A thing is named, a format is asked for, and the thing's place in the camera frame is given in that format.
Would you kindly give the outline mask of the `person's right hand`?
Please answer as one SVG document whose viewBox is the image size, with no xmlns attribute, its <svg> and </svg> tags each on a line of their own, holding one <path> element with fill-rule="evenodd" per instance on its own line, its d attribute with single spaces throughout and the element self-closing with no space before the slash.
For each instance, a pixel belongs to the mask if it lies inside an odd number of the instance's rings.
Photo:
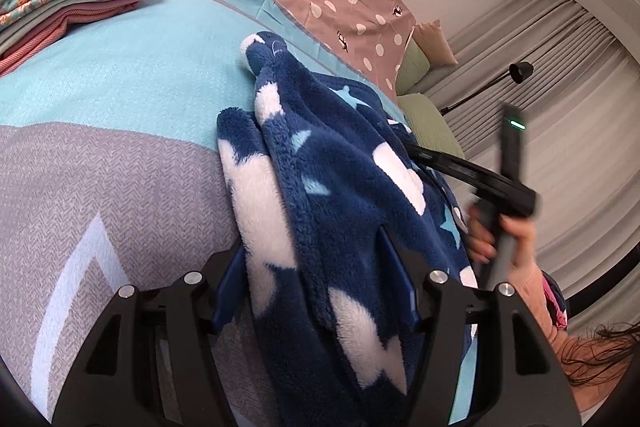
<svg viewBox="0 0 640 427">
<path fill-rule="evenodd" d="M 478 286 L 492 291 L 509 283 L 521 295 L 544 295 L 542 275 L 536 261 L 536 227 L 530 219 L 500 215 L 496 237 L 485 227 L 485 210 L 478 204 L 469 208 L 465 245 L 477 267 Z"/>
</svg>

